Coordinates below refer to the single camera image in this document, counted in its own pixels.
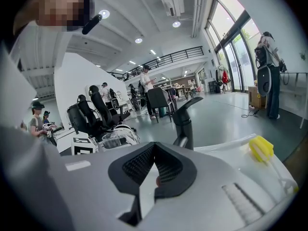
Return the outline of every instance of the black microphone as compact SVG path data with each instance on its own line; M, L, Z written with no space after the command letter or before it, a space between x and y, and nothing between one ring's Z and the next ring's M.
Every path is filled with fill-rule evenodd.
M101 14L97 14L94 16L82 29L82 34L88 34L101 20L103 16Z

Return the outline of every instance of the gray floor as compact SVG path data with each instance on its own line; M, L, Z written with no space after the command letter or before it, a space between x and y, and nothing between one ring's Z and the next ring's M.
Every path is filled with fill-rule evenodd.
M300 144L308 131L308 121L299 129L301 117L280 110L279 120L270 120L266 111L256 116L241 118L247 114L248 95L241 93L200 94L204 99L189 108L192 120L194 147L224 143L255 133L274 145L277 157L284 161ZM178 108L185 101L178 102ZM173 143L176 139L175 124L169 117L150 120L148 115L133 118L140 113L133 112L125 124L137 129L142 142L161 141Z

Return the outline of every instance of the yellow sponge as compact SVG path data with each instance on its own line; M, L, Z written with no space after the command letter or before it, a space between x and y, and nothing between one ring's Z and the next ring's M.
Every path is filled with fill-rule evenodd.
M249 148L260 162L269 161L274 156L274 145L261 136L256 136L250 140Z

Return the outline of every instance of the floor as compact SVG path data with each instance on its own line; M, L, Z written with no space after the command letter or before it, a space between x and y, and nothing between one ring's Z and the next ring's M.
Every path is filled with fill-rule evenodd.
M204 99L189 108L192 120L194 147L225 143L255 133L274 144L274 152L284 161L301 143L308 131L308 121L299 129L301 117L280 110L279 120L270 120L266 111L256 116L248 114L248 95L234 92L225 94L199 94ZM178 101L178 108L186 100ZM150 120L146 107L141 112L132 112L125 124L137 129L141 142L160 141L173 143L177 137L175 124L169 117Z
M308 134L302 140L300 145L293 153L283 162L299 188L303 186L308 176Z

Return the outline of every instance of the black railing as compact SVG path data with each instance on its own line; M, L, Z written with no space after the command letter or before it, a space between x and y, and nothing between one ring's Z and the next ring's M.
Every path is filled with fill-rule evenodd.
M182 61L184 59L193 58L197 56L203 56L203 55L204 53L202 50L202 46L199 46L199 47L189 48L189 49L182 50L182 51L177 51L177 52L174 52L166 56L162 56L159 59L154 59L152 61L144 63L143 65L148 65L150 69L155 69L155 68L162 67L170 63L175 63L178 61ZM133 78L141 74L142 72L141 66L135 67L124 74L119 74L119 73L114 73L114 72L108 72L108 73L116 77L119 80L126 81L130 78Z

